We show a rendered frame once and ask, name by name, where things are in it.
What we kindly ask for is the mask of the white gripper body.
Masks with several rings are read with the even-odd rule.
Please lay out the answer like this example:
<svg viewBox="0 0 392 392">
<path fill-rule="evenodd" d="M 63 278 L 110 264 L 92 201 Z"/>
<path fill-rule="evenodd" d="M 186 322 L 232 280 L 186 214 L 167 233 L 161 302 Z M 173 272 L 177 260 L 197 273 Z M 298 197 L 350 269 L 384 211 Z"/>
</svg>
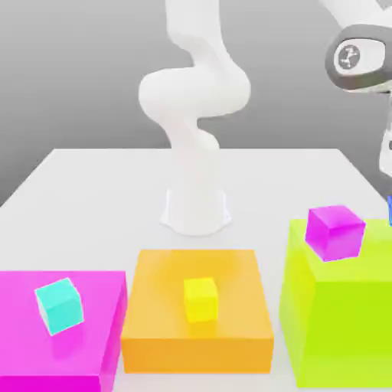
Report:
<svg viewBox="0 0 392 392">
<path fill-rule="evenodd" d="M 379 169 L 382 173 L 392 178 L 392 150 L 380 152 Z"/>
</svg>

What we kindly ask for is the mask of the small purple cube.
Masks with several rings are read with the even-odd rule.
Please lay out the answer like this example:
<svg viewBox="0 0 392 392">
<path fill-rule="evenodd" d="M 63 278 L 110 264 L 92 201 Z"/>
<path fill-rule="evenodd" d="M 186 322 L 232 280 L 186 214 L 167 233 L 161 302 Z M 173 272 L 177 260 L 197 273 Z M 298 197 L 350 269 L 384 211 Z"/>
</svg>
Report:
<svg viewBox="0 0 392 392">
<path fill-rule="evenodd" d="M 305 241 L 323 262 L 357 257 L 366 222 L 344 205 L 314 207 L 308 212 Z"/>
</svg>

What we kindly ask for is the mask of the small yellow cube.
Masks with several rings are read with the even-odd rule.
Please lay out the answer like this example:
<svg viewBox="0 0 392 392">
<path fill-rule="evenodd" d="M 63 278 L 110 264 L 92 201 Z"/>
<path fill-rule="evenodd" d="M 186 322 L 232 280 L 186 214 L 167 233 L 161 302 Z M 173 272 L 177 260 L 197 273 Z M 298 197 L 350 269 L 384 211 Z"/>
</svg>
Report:
<svg viewBox="0 0 392 392">
<path fill-rule="evenodd" d="M 218 291 L 212 277 L 184 280 L 185 314 L 190 323 L 214 322 L 218 315 Z"/>
</svg>

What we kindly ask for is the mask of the small cyan cube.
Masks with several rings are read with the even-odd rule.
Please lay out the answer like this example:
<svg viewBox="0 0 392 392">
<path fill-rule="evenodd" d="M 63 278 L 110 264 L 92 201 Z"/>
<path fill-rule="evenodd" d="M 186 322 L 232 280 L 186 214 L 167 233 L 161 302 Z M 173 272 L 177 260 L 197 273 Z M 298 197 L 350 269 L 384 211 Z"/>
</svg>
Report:
<svg viewBox="0 0 392 392">
<path fill-rule="evenodd" d="M 38 311 L 50 336 L 84 322 L 80 294 L 69 277 L 34 290 Z"/>
</svg>

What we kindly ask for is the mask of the large lime green box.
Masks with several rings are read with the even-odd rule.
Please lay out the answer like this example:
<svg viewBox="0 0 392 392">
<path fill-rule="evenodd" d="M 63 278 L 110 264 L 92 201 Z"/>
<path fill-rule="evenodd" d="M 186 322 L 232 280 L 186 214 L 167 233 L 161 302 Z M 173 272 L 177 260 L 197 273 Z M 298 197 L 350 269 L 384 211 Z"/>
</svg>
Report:
<svg viewBox="0 0 392 392">
<path fill-rule="evenodd" d="M 367 221 L 360 255 L 323 262 L 289 223 L 279 301 L 298 387 L 392 390 L 392 227 Z"/>
</svg>

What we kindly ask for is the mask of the large orange box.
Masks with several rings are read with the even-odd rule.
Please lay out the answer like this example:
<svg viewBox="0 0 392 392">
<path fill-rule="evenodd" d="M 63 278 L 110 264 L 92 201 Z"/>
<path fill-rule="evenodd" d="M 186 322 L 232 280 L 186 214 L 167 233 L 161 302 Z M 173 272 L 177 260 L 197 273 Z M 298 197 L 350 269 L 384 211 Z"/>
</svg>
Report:
<svg viewBox="0 0 392 392">
<path fill-rule="evenodd" d="M 189 323 L 184 281 L 211 277 L 218 315 Z M 141 250 L 121 335 L 127 373 L 267 374 L 274 336 L 253 250 Z"/>
</svg>

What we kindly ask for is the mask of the large magenta box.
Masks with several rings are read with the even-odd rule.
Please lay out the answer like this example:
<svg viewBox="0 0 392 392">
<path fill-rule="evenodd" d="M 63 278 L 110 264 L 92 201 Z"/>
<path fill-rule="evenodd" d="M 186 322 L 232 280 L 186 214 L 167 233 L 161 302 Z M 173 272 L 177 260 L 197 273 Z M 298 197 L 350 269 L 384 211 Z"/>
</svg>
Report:
<svg viewBox="0 0 392 392">
<path fill-rule="evenodd" d="M 65 277 L 84 321 L 50 336 L 34 291 Z M 0 392 L 112 392 L 126 302 L 123 271 L 1 271 Z"/>
</svg>

